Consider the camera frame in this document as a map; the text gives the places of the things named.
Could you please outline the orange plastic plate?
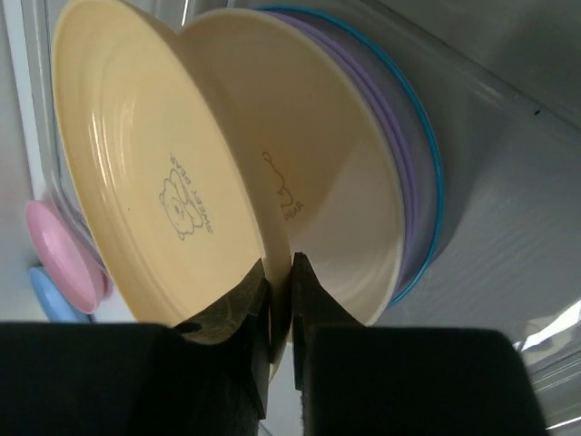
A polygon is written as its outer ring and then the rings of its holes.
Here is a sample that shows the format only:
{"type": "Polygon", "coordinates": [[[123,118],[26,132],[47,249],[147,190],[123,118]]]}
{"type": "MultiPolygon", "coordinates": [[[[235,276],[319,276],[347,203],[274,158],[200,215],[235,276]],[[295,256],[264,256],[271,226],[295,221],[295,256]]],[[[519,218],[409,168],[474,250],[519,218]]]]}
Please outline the orange plastic plate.
{"type": "Polygon", "coordinates": [[[133,317],[174,326],[261,263],[271,362],[290,328],[284,221],[241,110],[181,35],[123,1],[71,1],[54,107],[84,218],[133,317]]]}

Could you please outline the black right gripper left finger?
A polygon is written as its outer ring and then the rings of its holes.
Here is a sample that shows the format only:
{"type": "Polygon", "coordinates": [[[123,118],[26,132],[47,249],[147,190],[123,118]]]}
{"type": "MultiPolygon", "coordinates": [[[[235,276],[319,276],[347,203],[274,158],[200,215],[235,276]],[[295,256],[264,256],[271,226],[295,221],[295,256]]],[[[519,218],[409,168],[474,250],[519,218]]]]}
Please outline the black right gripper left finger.
{"type": "Polygon", "coordinates": [[[269,384],[261,263],[207,309],[153,323],[5,322],[4,435],[254,435],[269,384]]]}

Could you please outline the cream plastic plate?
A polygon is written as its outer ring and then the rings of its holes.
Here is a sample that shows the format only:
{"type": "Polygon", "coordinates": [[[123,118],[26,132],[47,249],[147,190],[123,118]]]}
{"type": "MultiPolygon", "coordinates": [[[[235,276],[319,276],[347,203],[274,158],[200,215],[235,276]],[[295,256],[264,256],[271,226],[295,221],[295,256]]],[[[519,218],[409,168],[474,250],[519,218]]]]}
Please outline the cream plastic plate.
{"type": "Polygon", "coordinates": [[[232,100],[290,247],[357,321],[396,290],[406,224],[389,140],[341,63],[271,13],[217,9],[182,37],[232,100]]]}

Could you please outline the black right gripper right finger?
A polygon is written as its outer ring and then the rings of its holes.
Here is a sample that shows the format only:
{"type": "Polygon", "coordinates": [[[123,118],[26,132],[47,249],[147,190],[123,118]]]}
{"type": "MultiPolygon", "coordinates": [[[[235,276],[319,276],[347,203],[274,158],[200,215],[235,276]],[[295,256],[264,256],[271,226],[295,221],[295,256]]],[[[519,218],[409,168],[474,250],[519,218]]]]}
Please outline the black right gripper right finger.
{"type": "Polygon", "coordinates": [[[366,327],[321,286],[290,276],[295,384],[308,435],[544,435],[527,369],[501,332],[366,327]]]}

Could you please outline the white watermelon pattern plate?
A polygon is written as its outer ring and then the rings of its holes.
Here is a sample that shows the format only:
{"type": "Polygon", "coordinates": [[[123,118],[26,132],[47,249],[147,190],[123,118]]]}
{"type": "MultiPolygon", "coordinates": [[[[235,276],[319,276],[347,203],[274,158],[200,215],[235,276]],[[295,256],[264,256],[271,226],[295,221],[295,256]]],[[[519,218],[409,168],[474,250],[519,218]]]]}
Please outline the white watermelon pattern plate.
{"type": "Polygon", "coordinates": [[[298,25],[337,54],[364,85],[379,120],[392,132],[406,208],[406,239],[399,283],[391,305],[417,285],[438,250],[444,209],[444,176],[438,141],[408,78],[382,48],[329,13],[296,5],[257,8],[298,25]]]}

